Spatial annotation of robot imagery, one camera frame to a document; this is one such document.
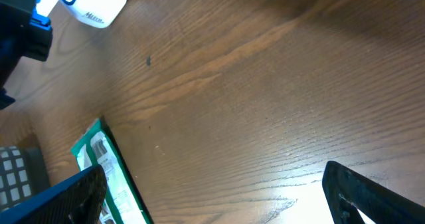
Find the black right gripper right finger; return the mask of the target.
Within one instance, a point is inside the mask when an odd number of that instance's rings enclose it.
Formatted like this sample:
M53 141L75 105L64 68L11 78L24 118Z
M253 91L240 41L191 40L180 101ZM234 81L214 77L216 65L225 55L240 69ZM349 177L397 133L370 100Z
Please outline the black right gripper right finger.
M424 207L346 166L329 161L322 188L334 223L423 223Z

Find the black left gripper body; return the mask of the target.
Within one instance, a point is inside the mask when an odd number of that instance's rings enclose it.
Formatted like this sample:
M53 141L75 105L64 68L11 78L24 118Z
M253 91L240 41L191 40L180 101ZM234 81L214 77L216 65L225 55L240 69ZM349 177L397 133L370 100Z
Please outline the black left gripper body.
M52 44L48 17L37 13L40 0L1 0L1 109L15 102L4 85L22 57L46 61Z

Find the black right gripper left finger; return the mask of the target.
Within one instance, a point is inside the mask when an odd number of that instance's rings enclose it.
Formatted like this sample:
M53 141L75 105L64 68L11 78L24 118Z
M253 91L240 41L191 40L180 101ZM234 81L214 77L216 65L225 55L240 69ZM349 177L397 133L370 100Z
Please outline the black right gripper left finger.
M106 192L104 169L96 164L2 212L1 223L97 223Z

